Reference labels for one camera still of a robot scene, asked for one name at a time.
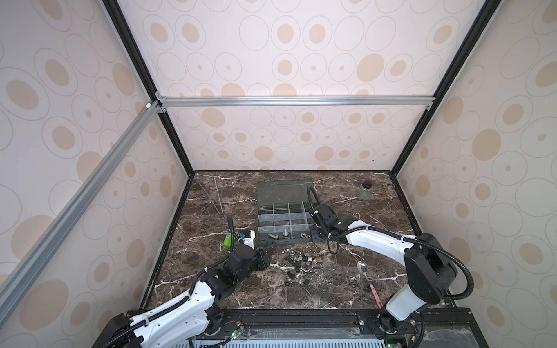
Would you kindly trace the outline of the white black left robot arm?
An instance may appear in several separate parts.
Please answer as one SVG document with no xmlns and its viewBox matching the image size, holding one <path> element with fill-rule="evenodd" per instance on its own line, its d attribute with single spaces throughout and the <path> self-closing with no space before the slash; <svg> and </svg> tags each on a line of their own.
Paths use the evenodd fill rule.
<svg viewBox="0 0 557 348">
<path fill-rule="evenodd" d="M 238 242 L 234 220 L 227 217 L 230 249 L 222 260 L 201 270 L 188 291 L 133 317 L 119 314 L 109 320 L 94 347 L 173 347 L 203 333 L 216 333 L 223 320 L 219 307 L 236 287 L 269 261 L 262 249 Z"/>
</svg>

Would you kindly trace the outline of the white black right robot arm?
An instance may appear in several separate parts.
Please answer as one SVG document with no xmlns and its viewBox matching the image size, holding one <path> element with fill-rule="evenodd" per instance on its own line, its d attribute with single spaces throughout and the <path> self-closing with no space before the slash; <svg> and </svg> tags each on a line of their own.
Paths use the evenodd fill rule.
<svg viewBox="0 0 557 348">
<path fill-rule="evenodd" d="M 429 233 L 407 236 L 358 220 L 339 217 L 332 207 L 307 188 L 310 216 L 328 244 L 352 245 L 384 255 L 406 268 L 407 284 L 381 306 L 377 321 L 394 332 L 413 313 L 442 300 L 463 300 L 474 291 L 474 278 L 464 262 L 440 246 Z"/>
</svg>

